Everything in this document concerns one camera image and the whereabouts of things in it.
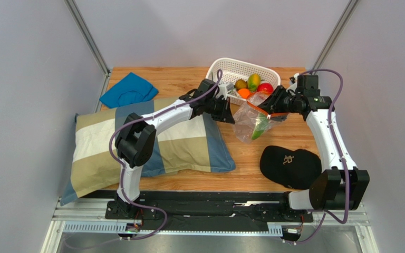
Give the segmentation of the fake red apple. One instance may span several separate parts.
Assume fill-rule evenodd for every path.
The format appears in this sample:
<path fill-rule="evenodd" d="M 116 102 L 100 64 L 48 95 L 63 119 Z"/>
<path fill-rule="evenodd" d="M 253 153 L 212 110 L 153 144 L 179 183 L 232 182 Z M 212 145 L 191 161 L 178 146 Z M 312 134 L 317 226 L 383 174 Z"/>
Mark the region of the fake red apple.
<path fill-rule="evenodd" d="M 270 95 L 274 92 L 274 87 L 270 83 L 261 83 L 257 88 L 257 92 Z"/>

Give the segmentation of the fake watermelon slice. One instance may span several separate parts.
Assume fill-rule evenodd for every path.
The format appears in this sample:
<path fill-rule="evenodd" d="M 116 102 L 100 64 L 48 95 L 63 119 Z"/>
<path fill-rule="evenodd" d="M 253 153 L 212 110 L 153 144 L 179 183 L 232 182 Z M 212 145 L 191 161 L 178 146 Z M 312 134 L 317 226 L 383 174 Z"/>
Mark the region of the fake watermelon slice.
<path fill-rule="evenodd" d="M 260 113 L 255 120 L 255 126 L 251 136 L 251 140 L 258 139 L 268 129 L 268 126 L 269 126 L 268 117 Z"/>

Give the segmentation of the clear orange zip bag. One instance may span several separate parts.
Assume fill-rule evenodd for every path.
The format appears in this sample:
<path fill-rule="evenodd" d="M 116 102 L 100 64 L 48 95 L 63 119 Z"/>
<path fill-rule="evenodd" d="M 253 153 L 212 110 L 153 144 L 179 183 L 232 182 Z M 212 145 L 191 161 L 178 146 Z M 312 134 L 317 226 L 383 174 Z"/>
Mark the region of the clear orange zip bag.
<path fill-rule="evenodd" d="M 268 97 L 268 94 L 262 92 L 256 92 L 250 95 L 246 99 L 246 102 L 243 103 L 234 114 L 235 124 L 233 126 L 233 131 L 235 136 L 241 142 L 249 144 L 254 141 L 251 140 L 251 136 L 255 126 L 255 120 L 260 113 L 263 114 L 257 106 L 264 102 Z M 269 126 L 265 132 L 280 125 L 284 121 L 273 121 L 269 119 Z"/>

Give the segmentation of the fake orange fruit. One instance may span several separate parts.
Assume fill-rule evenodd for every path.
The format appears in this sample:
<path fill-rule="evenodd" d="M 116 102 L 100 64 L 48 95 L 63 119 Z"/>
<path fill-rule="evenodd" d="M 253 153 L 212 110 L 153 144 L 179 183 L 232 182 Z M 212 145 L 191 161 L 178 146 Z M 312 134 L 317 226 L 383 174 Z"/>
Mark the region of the fake orange fruit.
<path fill-rule="evenodd" d="M 252 94 L 252 92 L 247 88 L 239 89 L 237 92 L 242 99 L 247 99 Z"/>

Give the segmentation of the fake yellow green fruit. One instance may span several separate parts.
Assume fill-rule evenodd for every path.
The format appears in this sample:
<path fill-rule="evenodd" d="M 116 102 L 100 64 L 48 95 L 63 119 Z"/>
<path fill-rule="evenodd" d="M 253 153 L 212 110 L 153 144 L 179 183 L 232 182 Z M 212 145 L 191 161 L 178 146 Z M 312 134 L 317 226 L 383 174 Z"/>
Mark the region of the fake yellow green fruit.
<path fill-rule="evenodd" d="M 259 76 L 259 74 L 254 73 L 249 76 L 247 80 L 247 88 L 251 92 L 256 92 L 260 84 L 261 84 L 261 77 Z"/>

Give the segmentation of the fake brown potato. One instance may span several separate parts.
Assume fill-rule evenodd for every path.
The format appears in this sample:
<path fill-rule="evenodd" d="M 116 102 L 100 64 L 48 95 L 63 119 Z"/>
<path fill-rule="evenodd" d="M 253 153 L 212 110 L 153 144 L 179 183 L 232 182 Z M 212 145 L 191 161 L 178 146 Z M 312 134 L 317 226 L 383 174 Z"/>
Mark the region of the fake brown potato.
<path fill-rule="evenodd" d="M 235 89 L 236 90 L 241 90 L 241 89 L 246 89 L 247 88 L 247 82 L 245 80 L 239 79 L 235 83 Z"/>

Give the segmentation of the checked blue beige pillow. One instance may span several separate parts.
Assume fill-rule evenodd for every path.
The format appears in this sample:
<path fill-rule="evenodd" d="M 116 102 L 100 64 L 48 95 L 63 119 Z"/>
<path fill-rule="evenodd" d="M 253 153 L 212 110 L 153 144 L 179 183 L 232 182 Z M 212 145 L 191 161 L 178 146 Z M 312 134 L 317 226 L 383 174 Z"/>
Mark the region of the checked blue beige pillow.
<path fill-rule="evenodd" d="M 60 204 L 66 205 L 117 184 L 120 164 L 109 152 L 109 141 L 114 131 L 124 124 L 129 114 L 149 114 L 171 105 L 175 100 L 175 97 L 162 98 L 79 115 L 76 118 L 70 180 Z M 141 175 L 156 177 L 186 169 L 226 173 L 235 168 L 217 123 L 204 113 L 159 134 L 152 157 L 144 165 Z"/>

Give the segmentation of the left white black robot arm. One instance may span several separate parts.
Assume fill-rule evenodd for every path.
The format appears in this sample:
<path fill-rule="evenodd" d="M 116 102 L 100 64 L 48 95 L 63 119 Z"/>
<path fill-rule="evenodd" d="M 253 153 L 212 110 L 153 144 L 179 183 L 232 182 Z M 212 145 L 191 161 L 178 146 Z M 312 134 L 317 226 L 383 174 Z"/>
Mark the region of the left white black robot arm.
<path fill-rule="evenodd" d="M 171 127 L 207 113 L 218 122 L 234 124 L 230 98 L 219 94 L 219 83 L 201 81 L 196 89 L 180 96 L 171 105 L 153 113 L 131 113 L 109 140 L 110 155 L 120 164 L 117 195 L 121 201 L 135 205 L 140 196 L 143 166 L 152 156 L 156 137 Z"/>

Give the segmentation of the black baseball cap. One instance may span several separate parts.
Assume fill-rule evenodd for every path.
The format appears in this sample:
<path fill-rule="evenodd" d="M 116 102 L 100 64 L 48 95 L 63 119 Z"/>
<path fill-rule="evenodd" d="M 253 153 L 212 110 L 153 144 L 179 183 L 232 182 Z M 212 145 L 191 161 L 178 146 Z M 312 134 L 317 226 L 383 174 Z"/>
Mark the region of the black baseball cap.
<path fill-rule="evenodd" d="M 259 168 L 264 177 L 290 189 L 306 190 L 321 175 L 321 160 L 308 150 L 267 146 Z"/>

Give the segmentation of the blue folded cloth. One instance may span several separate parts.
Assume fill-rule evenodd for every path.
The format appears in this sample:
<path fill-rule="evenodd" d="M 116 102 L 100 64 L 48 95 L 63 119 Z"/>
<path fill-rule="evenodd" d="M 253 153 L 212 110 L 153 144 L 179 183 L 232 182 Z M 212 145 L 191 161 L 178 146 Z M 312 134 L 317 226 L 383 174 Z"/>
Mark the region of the blue folded cloth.
<path fill-rule="evenodd" d="M 130 72 L 121 81 L 109 88 L 100 102 L 108 108 L 147 102 L 158 95 L 159 90 L 146 79 Z"/>

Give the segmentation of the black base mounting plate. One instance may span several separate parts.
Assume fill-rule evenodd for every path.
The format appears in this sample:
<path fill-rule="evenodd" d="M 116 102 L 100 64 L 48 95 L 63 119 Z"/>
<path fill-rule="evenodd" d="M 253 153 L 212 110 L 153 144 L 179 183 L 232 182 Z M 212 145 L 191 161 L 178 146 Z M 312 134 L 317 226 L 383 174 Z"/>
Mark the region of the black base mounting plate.
<path fill-rule="evenodd" d="M 314 222 L 306 211 L 291 210 L 281 192 L 142 191 L 135 201 L 142 209 L 121 203 L 115 191 L 98 190 L 83 199 L 101 200 L 108 220 L 135 220 L 151 230 L 264 231 L 272 222 Z"/>

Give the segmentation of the right aluminium frame post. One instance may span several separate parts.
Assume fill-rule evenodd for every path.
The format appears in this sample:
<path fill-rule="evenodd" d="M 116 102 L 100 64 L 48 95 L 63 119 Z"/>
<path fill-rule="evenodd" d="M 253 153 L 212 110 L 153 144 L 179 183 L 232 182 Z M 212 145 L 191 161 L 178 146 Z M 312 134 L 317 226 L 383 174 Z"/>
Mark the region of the right aluminium frame post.
<path fill-rule="evenodd" d="M 321 52 L 319 53 L 312 69 L 319 69 L 323 66 L 325 60 L 327 59 L 329 53 L 333 49 L 335 43 L 342 34 L 344 28 L 346 27 L 348 21 L 352 17 L 356 8 L 360 4 L 360 0 L 349 0 L 346 7 L 344 8 L 340 18 L 338 19 L 336 25 L 334 26 L 332 32 L 330 33 L 326 43 L 324 44 Z"/>

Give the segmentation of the aluminium frame post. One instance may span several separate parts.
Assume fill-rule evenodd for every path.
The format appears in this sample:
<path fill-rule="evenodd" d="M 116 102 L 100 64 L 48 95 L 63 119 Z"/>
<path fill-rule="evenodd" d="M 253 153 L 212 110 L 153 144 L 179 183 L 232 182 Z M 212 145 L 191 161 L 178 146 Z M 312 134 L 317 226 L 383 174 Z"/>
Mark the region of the aluminium frame post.
<path fill-rule="evenodd" d="M 352 17 L 356 8 L 360 4 L 360 0 L 349 0 L 346 7 L 344 8 L 340 18 L 338 19 L 336 25 L 334 26 L 332 32 L 330 33 L 326 43 L 324 44 L 321 52 L 319 53 L 312 69 L 319 69 L 323 66 L 325 60 L 327 59 L 329 53 L 333 49 L 335 43 L 342 34 L 344 28 L 346 27 L 348 21 Z"/>
<path fill-rule="evenodd" d="M 91 53 L 93 54 L 93 57 L 95 58 L 99 68 L 103 72 L 105 76 L 109 76 L 111 73 L 110 68 L 108 67 L 106 61 L 104 60 L 103 55 L 101 54 L 101 51 L 99 50 L 90 30 L 89 27 L 87 26 L 85 19 L 77 5 L 77 2 L 75 0 L 65 0 L 65 4 L 67 5 L 73 19 L 75 20 L 81 34 L 84 37 L 84 40 L 86 41 Z"/>

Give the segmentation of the left aluminium frame post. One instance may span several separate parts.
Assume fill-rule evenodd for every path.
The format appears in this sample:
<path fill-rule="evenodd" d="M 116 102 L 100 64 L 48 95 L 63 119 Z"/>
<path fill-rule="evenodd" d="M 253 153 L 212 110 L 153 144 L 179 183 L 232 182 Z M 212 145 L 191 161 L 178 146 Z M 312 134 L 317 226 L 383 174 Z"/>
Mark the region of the left aluminium frame post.
<path fill-rule="evenodd" d="M 77 5 L 77 2 L 75 0 L 65 0 L 65 4 L 67 5 L 73 19 L 75 20 L 81 34 L 84 37 L 84 40 L 86 41 L 91 53 L 93 54 L 93 57 L 95 58 L 99 68 L 103 72 L 105 76 L 109 76 L 111 73 L 110 68 L 108 67 L 106 61 L 104 60 L 103 55 L 101 54 L 101 51 L 99 50 L 90 30 L 89 27 L 87 26 L 85 19 Z"/>

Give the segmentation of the aluminium slotted rail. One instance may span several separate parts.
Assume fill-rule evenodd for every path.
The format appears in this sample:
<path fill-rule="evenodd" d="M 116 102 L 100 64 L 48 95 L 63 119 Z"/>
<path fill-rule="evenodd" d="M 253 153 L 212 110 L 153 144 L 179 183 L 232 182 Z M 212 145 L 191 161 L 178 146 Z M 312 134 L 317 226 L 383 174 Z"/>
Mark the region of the aluminium slotted rail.
<path fill-rule="evenodd" d="M 153 232 L 151 229 L 142 228 L 136 230 L 126 222 L 91 222 L 91 221 L 67 221 L 62 229 L 63 232 L 76 233 L 113 233 L 123 235 L 147 235 Z M 280 225 L 267 225 L 264 231 L 228 231 L 228 230 L 160 230 L 158 235 L 210 235 L 210 236 L 265 236 L 281 237 L 283 228 Z"/>

